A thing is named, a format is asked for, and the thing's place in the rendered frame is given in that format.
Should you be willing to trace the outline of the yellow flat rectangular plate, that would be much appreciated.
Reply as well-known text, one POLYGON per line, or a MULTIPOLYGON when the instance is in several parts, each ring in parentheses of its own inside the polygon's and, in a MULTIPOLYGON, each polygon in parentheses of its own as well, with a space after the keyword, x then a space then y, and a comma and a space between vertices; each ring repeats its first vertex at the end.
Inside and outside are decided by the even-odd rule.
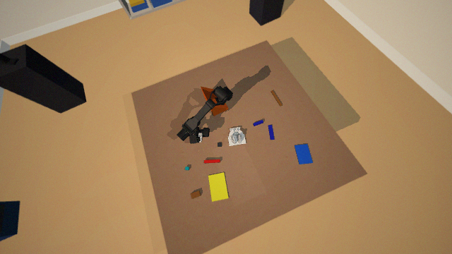
POLYGON ((225 174, 213 174, 208 176, 212 201, 228 198, 225 174))

